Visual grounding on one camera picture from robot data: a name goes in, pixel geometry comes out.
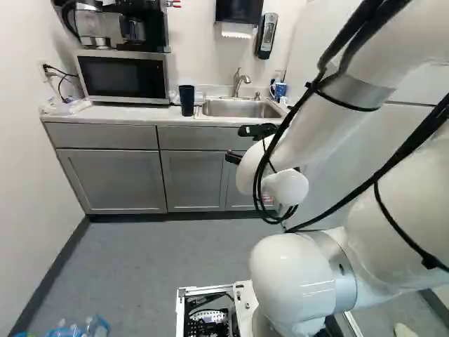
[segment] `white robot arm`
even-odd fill
[[[296,106],[300,111],[291,124],[285,123],[285,133],[255,144],[243,157],[240,191],[255,194],[256,202],[260,188],[284,206],[301,202],[307,178],[314,176],[308,167],[375,113],[407,73],[431,60],[449,60],[448,15],[444,0],[363,1],[326,51],[332,62],[326,53],[321,58],[320,77],[308,100]],[[344,33],[357,25],[355,36],[345,40]],[[338,39],[346,48],[334,57]],[[449,283],[448,105],[449,95],[353,193],[358,200],[342,227],[276,235],[254,248],[250,271],[257,312],[277,333],[313,336],[325,316]],[[277,173],[266,168],[268,161]],[[297,167],[301,173],[292,169]]]

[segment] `electrical outlet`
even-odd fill
[[[37,63],[37,69],[39,70],[39,74],[41,75],[42,82],[48,82],[47,70],[43,67],[47,62],[39,61]]]

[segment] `gray carpet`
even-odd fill
[[[248,279],[251,249],[277,232],[261,220],[92,224],[29,331],[44,336],[62,318],[99,313],[111,337],[174,337],[176,288]],[[393,336],[397,322],[421,337],[449,336],[415,294],[354,316],[365,337]]]

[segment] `stainless steel sink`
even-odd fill
[[[203,106],[204,116],[280,119],[277,112],[267,101],[220,99],[207,100]]]

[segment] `baseboard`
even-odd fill
[[[184,212],[165,214],[108,214],[92,215],[92,223],[153,223],[174,220],[226,220],[226,219],[254,219],[260,218],[256,211],[228,211],[228,212]]]
[[[50,269],[48,269],[48,272],[42,279],[40,285],[34,291],[33,296],[28,301],[28,304],[25,306],[25,309],[22,311],[22,314],[20,314],[18,320],[14,324],[8,336],[11,337],[17,333],[28,330],[28,327],[31,324],[35,314],[37,313],[37,310],[39,310],[39,308],[41,307],[43,300],[50,291],[56,278],[61,273],[61,270],[63,269],[65,263],[70,259],[70,256],[72,256],[76,246],[81,241],[87,229],[89,228],[89,225],[90,221],[85,216],[84,219],[76,227],[75,231],[73,232],[67,243],[64,245],[61,252],[56,257]]]

